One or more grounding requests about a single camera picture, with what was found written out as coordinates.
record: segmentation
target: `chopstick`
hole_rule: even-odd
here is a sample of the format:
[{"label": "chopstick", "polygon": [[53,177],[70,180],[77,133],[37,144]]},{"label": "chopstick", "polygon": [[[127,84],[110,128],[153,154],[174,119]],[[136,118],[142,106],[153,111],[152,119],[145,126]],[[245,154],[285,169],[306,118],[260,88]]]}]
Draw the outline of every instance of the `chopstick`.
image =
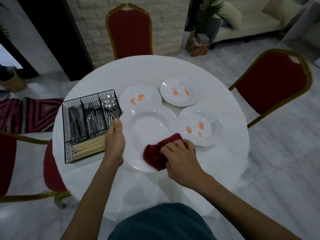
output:
[{"label": "chopstick", "polygon": [[81,142],[72,147],[72,160],[77,160],[105,149],[105,135]]}]

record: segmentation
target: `white plate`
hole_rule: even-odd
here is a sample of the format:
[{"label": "white plate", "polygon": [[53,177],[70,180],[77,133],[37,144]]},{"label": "white plate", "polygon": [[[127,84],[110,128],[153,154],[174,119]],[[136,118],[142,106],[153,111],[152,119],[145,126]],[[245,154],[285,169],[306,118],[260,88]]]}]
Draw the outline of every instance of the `white plate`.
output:
[{"label": "white plate", "polygon": [[190,79],[169,78],[160,86],[162,97],[175,106],[190,106],[198,100],[198,86]]},{"label": "white plate", "polygon": [[131,109],[120,117],[125,137],[122,157],[140,171],[157,172],[143,160],[143,151],[148,144],[157,144],[178,133],[178,119],[170,109],[159,104],[137,104]]},{"label": "white plate", "polygon": [[178,116],[180,134],[193,144],[207,147],[222,141],[222,124],[210,110],[190,106]]},{"label": "white plate", "polygon": [[147,85],[137,85],[128,87],[119,99],[123,112],[130,110],[130,107],[137,104],[155,103],[162,104],[160,93],[153,87]]}]

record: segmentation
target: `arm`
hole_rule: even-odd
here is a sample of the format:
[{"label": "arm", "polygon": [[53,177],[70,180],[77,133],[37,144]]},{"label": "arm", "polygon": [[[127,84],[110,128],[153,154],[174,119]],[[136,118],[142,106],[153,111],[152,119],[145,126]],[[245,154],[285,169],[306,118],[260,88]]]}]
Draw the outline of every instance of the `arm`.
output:
[{"label": "arm", "polygon": [[106,133],[105,155],[61,240],[97,239],[113,180],[123,163],[125,137],[119,119]]},{"label": "arm", "polygon": [[169,177],[206,198],[245,239],[300,239],[205,173],[192,142],[178,140],[162,147],[160,152],[168,159]]}]

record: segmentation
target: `red chair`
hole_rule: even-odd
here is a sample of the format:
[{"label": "red chair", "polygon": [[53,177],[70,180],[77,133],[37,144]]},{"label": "red chair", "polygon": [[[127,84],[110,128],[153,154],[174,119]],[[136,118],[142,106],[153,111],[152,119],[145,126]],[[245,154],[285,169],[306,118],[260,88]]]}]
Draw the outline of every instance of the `red chair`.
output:
[{"label": "red chair", "polygon": [[[6,195],[12,180],[17,141],[47,145],[43,161],[43,176],[46,186],[51,190],[50,192],[30,195]],[[0,159],[0,203],[39,200],[54,196],[55,204],[57,204],[60,209],[64,208],[60,200],[71,195],[62,181],[54,160],[52,140],[38,140],[0,131],[0,146],[2,154]]]},{"label": "red chair", "polygon": [[152,25],[149,14],[133,4],[125,3],[106,16],[114,58],[152,55]]},{"label": "red chair", "polygon": [[[299,63],[290,56],[296,57]],[[293,51],[270,49],[263,52],[229,88],[241,96],[260,115],[248,128],[309,90],[312,76],[304,58]]]}]

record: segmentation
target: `striped rug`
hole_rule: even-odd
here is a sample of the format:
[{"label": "striped rug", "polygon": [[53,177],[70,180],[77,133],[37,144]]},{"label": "striped rug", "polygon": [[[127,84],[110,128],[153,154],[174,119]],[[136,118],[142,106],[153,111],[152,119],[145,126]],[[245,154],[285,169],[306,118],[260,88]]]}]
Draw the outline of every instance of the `striped rug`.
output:
[{"label": "striped rug", "polygon": [[0,130],[14,133],[51,132],[63,98],[0,101]]}]

